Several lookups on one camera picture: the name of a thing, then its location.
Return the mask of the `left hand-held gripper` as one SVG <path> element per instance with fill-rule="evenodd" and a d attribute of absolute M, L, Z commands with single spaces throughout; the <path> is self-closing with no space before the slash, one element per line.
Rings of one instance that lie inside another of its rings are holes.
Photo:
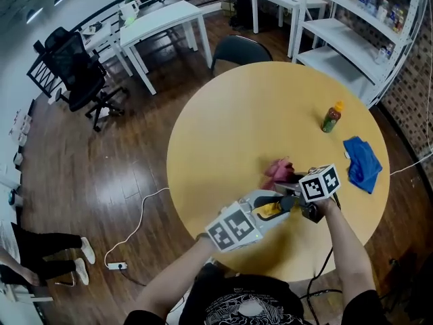
<path fill-rule="evenodd" d="M 285 221 L 290 212 L 280 212 L 271 216 L 256 210 L 270 205 L 272 209 L 292 209 L 298 205 L 298 198 L 293 194 L 280 194 L 271 190 L 254 190 L 228 207 L 205 227 L 205 232 L 221 253 L 233 251 L 263 239 L 262 232 Z"/>

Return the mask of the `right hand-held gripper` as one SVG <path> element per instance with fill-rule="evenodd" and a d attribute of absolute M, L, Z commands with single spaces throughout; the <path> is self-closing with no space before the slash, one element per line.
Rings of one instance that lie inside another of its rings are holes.
<path fill-rule="evenodd" d="M 308 173 L 293 173 L 290 182 L 275 181 L 275 191 L 284 196 L 298 197 L 302 215 L 310 221 L 319 223 L 323 217 L 315 204 L 319 200 L 333 198 L 341 208 L 336 194 L 341 183 L 335 164 L 323 165 Z"/>

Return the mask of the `row of white boxes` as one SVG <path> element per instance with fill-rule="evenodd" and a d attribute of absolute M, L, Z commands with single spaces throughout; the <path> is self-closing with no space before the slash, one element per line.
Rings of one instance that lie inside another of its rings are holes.
<path fill-rule="evenodd" d="M 26 144 L 31 122 L 32 117 L 29 114 L 22 110 L 16 112 L 14 123 L 9 131 L 9 136 L 19 147 L 24 147 Z"/>

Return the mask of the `pink cloth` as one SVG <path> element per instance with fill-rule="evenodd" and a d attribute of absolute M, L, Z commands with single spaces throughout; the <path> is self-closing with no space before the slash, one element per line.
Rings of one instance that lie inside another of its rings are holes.
<path fill-rule="evenodd" d="M 273 190 L 277 181 L 288 182 L 294 176 L 293 164 L 288 157 L 274 160 L 264 172 L 264 190 Z"/>

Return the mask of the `yellow bottle black cap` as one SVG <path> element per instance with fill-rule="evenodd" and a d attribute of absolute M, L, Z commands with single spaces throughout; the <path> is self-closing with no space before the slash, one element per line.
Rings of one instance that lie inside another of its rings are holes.
<path fill-rule="evenodd" d="M 290 213 L 298 205 L 296 196 L 260 196 L 254 201 L 254 210 L 259 219 L 270 221 L 280 215 Z"/>

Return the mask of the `white desk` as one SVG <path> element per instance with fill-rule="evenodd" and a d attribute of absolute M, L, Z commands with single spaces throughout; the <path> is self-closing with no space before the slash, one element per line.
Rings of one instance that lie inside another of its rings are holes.
<path fill-rule="evenodd" d="M 88 53 L 97 53 L 97 48 L 107 43 L 115 56 L 120 61 L 127 74 L 131 77 L 133 72 L 127 64 L 123 50 L 120 46 L 120 41 L 116 39 L 115 34 L 112 32 L 112 25 L 110 22 L 101 23 L 101 27 L 97 28 L 94 26 L 88 26 L 86 29 L 81 31 L 85 49 Z"/>
<path fill-rule="evenodd" d="M 136 50 L 135 45 L 162 31 L 181 25 L 187 36 L 189 47 L 197 51 L 198 47 L 191 24 L 193 20 L 196 20 L 198 23 L 206 63 L 208 67 L 211 67 L 212 54 L 204 23 L 203 10 L 186 1 L 178 1 L 146 13 L 132 22 L 132 24 L 120 28 L 120 46 L 152 95 L 156 94 L 156 90 L 147 77 L 148 69 Z"/>

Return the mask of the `dark grey chair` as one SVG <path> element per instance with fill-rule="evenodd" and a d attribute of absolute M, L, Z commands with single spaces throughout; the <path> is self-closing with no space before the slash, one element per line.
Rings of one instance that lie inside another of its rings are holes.
<path fill-rule="evenodd" d="M 216 46 L 210 67 L 214 77 L 214 68 L 217 60 L 228 61 L 239 66 L 270 62 L 273 57 L 269 50 L 252 39 L 240 35 L 227 35 Z"/>

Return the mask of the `white box device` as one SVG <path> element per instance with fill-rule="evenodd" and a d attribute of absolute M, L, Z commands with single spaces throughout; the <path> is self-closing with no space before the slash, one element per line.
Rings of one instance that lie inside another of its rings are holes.
<path fill-rule="evenodd" d="M 139 5 L 136 1 L 130 1 L 128 3 L 122 2 L 118 5 L 120 17 L 126 21 L 130 18 L 135 19 L 139 13 Z"/>

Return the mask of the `white shelving rack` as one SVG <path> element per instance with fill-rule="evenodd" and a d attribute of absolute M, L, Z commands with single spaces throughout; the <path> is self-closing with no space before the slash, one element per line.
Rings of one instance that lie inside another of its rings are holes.
<path fill-rule="evenodd" d="M 427 0 L 408 0 L 400 33 L 360 8 L 356 0 L 300 0 L 293 62 L 319 70 L 349 88 L 370 108 L 384 96 L 403 67 L 419 32 Z M 379 49 L 336 18 L 341 7 L 376 29 L 394 49 L 389 60 L 376 64 Z"/>

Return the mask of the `blue cloth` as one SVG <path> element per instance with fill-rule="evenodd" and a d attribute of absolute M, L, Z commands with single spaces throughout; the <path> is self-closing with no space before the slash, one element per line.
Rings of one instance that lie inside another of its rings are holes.
<path fill-rule="evenodd" d="M 355 136 L 343 141 L 350 159 L 349 182 L 368 194 L 372 194 L 382 166 L 368 142 Z"/>

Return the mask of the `person's right forearm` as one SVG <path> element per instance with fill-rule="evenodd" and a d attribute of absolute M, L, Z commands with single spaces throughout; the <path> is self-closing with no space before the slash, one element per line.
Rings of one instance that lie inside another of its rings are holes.
<path fill-rule="evenodd" d="M 316 205 L 327 221 L 343 300 L 348 305 L 361 293 L 375 289 L 371 261 L 338 205 L 330 198 Z"/>

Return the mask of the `round wooden table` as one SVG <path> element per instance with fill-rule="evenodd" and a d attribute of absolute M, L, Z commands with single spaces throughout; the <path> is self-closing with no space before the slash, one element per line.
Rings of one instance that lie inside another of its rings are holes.
<path fill-rule="evenodd" d="M 330 133 L 327 111 L 344 102 Z M 348 181 L 343 141 L 358 136 L 382 165 L 368 194 Z M 191 97 L 171 133 L 167 176 L 174 206 L 197 236 L 219 211 L 264 183 L 265 169 L 288 157 L 297 172 L 335 164 L 342 212 L 366 243 L 388 198 L 390 166 L 381 131 L 367 107 L 337 80 L 289 62 L 259 62 L 213 78 Z"/>

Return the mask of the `green bottle orange cap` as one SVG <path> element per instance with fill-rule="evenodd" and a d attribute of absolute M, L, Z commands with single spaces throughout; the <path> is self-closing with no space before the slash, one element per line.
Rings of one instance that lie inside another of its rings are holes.
<path fill-rule="evenodd" d="M 343 109 L 344 102 L 338 101 L 327 111 L 321 125 L 321 130 L 323 132 L 330 133 L 332 131 L 336 123 L 340 120 Z"/>

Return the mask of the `group of plastic bottles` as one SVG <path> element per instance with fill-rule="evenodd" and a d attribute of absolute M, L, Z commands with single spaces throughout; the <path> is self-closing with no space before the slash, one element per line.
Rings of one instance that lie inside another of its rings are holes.
<path fill-rule="evenodd" d="M 394 32 L 402 31 L 405 15 L 399 4 L 391 5 L 388 0 L 358 0 L 358 5 Z"/>

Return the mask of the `black mesh office chair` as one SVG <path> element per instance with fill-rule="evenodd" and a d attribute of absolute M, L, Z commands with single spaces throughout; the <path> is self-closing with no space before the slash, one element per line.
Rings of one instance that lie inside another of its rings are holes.
<path fill-rule="evenodd" d="M 69 91 L 66 103 L 71 112 L 83 109 L 93 102 L 95 105 L 85 113 L 93 118 L 93 130 L 101 131 L 97 122 L 104 108 L 109 113 L 124 115 L 124 110 L 114 104 L 112 98 L 119 92 L 129 94 L 126 87 L 120 86 L 106 92 L 106 69 L 99 62 L 99 56 L 90 56 L 82 37 L 77 31 L 68 31 L 63 27 L 55 29 L 45 40 L 45 44 L 36 44 L 38 61 L 59 78 Z"/>

